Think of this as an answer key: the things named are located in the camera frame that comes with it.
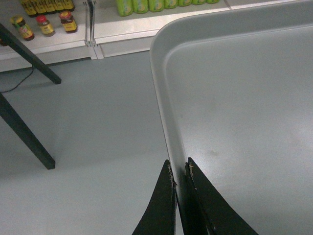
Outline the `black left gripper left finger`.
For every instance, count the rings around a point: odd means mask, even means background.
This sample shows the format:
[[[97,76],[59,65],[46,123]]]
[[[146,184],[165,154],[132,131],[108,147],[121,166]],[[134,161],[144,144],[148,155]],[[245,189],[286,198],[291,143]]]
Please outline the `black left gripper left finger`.
[[[149,204],[133,234],[174,235],[176,208],[176,182],[170,162],[165,160]]]

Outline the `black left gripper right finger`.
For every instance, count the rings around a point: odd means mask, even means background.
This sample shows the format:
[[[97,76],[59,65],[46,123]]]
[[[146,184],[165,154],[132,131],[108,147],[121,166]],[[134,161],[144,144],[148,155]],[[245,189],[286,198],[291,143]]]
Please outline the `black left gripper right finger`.
[[[192,158],[185,164],[189,222],[195,235],[256,235],[227,203]]]

